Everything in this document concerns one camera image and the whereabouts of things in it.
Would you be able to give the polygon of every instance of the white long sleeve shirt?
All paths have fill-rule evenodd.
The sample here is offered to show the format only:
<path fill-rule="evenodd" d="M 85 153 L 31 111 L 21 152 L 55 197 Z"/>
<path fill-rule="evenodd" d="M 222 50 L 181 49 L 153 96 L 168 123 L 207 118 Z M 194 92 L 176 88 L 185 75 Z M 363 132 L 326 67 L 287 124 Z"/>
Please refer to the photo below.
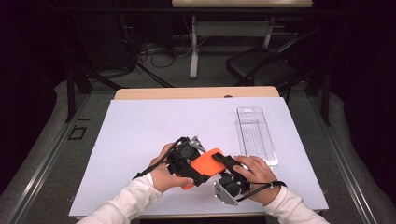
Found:
<path fill-rule="evenodd" d="M 100 205 L 78 224 L 129 224 L 162 196 L 154 188 L 151 174 L 144 175 L 133 180 L 118 196 Z M 264 211 L 277 217 L 280 224 L 328 223 L 309 209 L 301 197 L 285 187 L 270 204 L 264 206 Z"/>

